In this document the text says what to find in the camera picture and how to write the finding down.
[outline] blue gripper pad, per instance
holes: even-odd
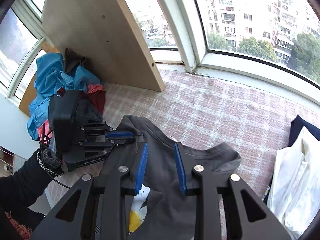
[[[132,132],[126,132],[126,131],[112,131],[109,132],[108,134],[105,134],[105,138],[111,138],[111,137],[127,137],[127,136],[132,136]]]
[[[139,191],[142,187],[144,172],[146,171],[146,166],[147,166],[148,154],[149,154],[149,146],[148,146],[148,143],[145,143],[142,149],[140,163],[137,168],[136,185],[134,187],[134,191],[136,194],[139,194]]]
[[[180,156],[180,151],[178,148],[178,144],[174,144],[174,159],[176,161],[176,168],[179,178],[179,187],[183,195],[186,194],[187,184],[186,184],[186,173],[184,171],[183,163]]]

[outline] wooden board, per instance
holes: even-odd
[[[44,41],[41,45],[41,49],[43,49],[46,53],[49,52],[56,52],[58,53],[58,49],[56,47],[51,47],[46,41]],[[22,100],[19,104],[19,109],[26,115],[29,115],[29,108],[28,106],[36,98],[37,91],[34,87],[34,82],[36,80],[36,74],[34,74],[33,78],[31,79],[26,91],[23,94]]]
[[[163,91],[164,83],[125,0],[46,0],[42,27],[59,51],[92,61],[102,81]]]

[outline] silver rivet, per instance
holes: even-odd
[[[120,171],[120,172],[126,172],[128,170],[128,167],[127,166],[120,166],[119,168],[118,168],[118,171]]]
[[[238,174],[231,174],[230,179],[232,179],[233,181],[239,181],[240,176]]]
[[[84,175],[82,175],[82,180],[88,181],[88,180],[90,180],[90,179],[91,179],[91,175],[90,175],[90,174],[84,174]]]
[[[194,166],[194,169],[195,169],[195,171],[201,172],[204,170],[204,167],[201,165],[196,165],[196,166]]]

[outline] plaid fabric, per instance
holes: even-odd
[[[125,114],[145,116],[167,136],[193,148],[228,143],[242,157],[236,171],[262,197],[269,184],[276,151],[288,144],[290,122],[299,114],[320,126],[309,109],[245,85],[171,70],[160,70],[164,92],[117,84],[105,86],[103,119],[116,128]],[[97,176],[101,163],[79,168],[58,178],[72,185],[82,174]],[[56,203],[65,193],[49,185]]]

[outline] triangular cutout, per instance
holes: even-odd
[[[80,195],[81,190],[77,190],[59,210],[56,218],[67,222],[72,222],[76,214]]]
[[[244,203],[245,211],[247,213],[248,221],[255,222],[266,218],[265,212],[261,207],[253,200],[249,193],[243,189],[241,190],[241,196]]]

